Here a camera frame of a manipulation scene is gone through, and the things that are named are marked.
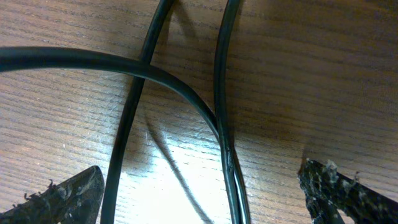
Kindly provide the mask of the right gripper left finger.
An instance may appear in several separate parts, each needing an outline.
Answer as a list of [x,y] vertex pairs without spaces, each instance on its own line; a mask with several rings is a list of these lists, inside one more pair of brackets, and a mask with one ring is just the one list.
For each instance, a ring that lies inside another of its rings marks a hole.
[[24,203],[1,213],[1,224],[89,224],[96,223],[104,194],[104,178],[98,166],[91,166],[55,184],[45,192],[25,194]]

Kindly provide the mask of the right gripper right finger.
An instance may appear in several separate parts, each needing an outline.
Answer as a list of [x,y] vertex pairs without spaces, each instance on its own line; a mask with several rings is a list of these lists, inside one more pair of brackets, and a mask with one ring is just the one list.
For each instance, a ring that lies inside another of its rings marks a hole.
[[340,174],[333,161],[304,159],[298,179],[312,223],[343,223],[339,210],[355,223],[397,223],[396,201]]

